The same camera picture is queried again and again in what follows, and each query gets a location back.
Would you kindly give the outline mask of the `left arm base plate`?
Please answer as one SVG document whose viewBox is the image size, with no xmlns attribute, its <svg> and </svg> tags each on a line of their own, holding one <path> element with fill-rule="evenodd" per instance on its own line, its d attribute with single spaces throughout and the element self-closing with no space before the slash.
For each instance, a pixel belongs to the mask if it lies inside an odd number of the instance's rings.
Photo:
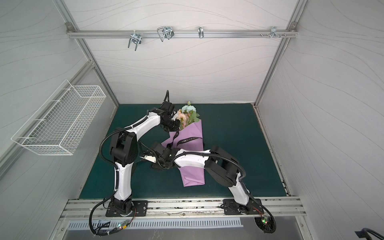
<svg viewBox="0 0 384 240">
<path fill-rule="evenodd" d="M 148 201 L 128 201 L 123 208 L 115 203 L 109 203 L 106 217 L 145 217 L 147 214 Z"/>
</svg>

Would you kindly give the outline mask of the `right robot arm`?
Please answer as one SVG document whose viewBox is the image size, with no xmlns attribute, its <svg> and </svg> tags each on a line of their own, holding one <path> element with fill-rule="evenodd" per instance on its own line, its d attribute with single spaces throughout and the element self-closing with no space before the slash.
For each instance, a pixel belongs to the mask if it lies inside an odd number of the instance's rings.
<svg viewBox="0 0 384 240">
<path fill-rule="evenodd" d="M 251 194 L 243 183 L 246 177 L 245 169 L 236 158 L 220 147 L 206 151 L 188 151 L 180 148 L 171 149 L 159 143 L 155 143 L 151 148 L 143 143 L 140 145 L 146 149 L 141 157 L 145 160 L 155 158 L 155 166 L 160 170 L 173 167 L 205 169 L 217 183 L 230 190 L 238 205 L 249 204 Z"/>
</svg>

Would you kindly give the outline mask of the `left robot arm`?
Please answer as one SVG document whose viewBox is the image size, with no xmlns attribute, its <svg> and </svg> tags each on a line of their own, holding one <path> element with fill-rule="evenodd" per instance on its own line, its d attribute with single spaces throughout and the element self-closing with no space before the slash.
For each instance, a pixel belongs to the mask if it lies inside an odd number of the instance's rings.
<svg viewBox="0 0 384 240">
<path fill-rule="evenodd" d="M 157 126 L 166 132 L 179 130 L 180 121 L 175 119 L 175 105 L 165 99 L 159 108 L 147 111 L 144 117 L 124 128 L 118 128 L 106 136 L 99 147 L 99 155 L 115 169 L 114 193 L 110 208 L 127 216 L 134 208 L 132 203 L 131 176 L 135 160 L 139 155 L 138 142 L 142 136 Z"/>
</svg>

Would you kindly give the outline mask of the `pink purple wrapping paper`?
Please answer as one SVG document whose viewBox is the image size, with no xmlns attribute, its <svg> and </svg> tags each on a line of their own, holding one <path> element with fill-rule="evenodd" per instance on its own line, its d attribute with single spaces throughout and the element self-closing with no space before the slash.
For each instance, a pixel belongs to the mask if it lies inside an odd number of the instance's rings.
<svg viewBox="0 0 384 240">
<path fill-rule="evenodd" d="M 203 127 L 202 121 L 193 123 L 179 131 L 179 135 L 175 137 L 176 132 L 170 132 L 170 137 L 162 142 L 162 145 L 172 144 L 171 148 L 181 148 L 187 151 L 203 151 Z M 205 170 L 199 167 L 179 167 L 184 187 L 205 185 Z"/>
</svg>

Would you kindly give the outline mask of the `mint fake flower stem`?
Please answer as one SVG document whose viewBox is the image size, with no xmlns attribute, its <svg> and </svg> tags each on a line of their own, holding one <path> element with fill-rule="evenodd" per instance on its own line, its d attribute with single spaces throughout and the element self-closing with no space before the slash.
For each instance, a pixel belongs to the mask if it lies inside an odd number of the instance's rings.
<svg viewBox="0 0 384 240">
<path fill-rule="evenodd" d="M 188 115 L 189 117 L 188 125 L 197 123 L 200 121 L 200 118 L 199 118 L 200 115 L 197 113 L 197 109 L 192 105 L 191 102 L 188 102 L 186 105 L 184 105 L 181 108 L 181 111 L 182 113 Z"/>
</svg>

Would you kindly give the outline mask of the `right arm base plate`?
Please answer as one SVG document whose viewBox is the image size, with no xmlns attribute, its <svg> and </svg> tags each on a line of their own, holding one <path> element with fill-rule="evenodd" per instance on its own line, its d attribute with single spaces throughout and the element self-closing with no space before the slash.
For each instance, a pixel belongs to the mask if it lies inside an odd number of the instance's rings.
<svg viewBox="0 0 384 240">
<path fill-rule="evenodd" d="M 220 208 L 225 215 L 264 215 L 260 201 L 249 199 L 246 205 L 240 205 L 234 199 L 224 199 Z"/>
</svg>

